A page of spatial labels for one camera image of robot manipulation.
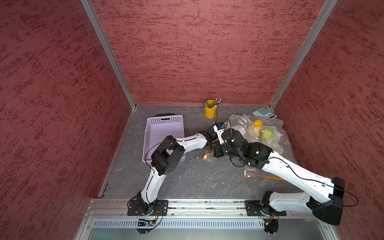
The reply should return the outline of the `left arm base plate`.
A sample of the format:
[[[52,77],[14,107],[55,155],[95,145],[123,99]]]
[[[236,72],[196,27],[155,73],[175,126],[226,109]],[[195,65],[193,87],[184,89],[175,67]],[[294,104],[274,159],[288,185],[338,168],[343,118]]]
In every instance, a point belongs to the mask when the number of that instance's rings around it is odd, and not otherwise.
[[[147,204],[139,200],[128,202],[128,216],[166,216],[168,212],[167,200],[157,200],[154,203]]]

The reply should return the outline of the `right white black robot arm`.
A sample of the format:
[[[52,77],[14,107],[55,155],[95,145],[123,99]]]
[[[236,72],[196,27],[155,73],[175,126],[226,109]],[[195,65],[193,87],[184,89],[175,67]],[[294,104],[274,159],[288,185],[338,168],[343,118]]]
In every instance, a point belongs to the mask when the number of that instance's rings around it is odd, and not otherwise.
[[[215,134],[216,157],[237,159],[242,167],[273,174],[301,190],[295,194],[266,191],[258,203],[264,215],[274,216],[284,211],[302,212],[312,214],[329,225],[340,225],[343,209],[346,208],[343,179],[329,179],[312,173],[262,143],[249,143],[234,129],[216,130]]]

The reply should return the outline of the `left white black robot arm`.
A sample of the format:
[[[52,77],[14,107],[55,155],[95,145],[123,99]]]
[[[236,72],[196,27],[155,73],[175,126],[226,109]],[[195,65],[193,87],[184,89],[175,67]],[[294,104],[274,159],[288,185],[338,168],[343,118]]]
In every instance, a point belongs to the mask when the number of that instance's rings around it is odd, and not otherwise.
[[[137,194],[137,201],[143,215],[149,215],[155,208],[159,190],[166,178],[178,166],[182,156],[194,150],[205,149],[217,143],[226,125],[214,123],[208,130],[199,131],[185,138],[167,136],[151,154],[149,178]]]

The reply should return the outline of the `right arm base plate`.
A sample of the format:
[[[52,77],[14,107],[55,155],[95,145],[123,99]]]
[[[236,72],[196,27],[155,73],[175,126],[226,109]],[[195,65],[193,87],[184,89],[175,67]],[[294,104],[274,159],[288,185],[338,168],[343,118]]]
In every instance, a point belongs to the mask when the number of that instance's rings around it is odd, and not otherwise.
[[[278,212],[274,210],[268,203],[261,201],[247,200],[245,201],[245,209],[248,217],[285,217],[286,211]]]

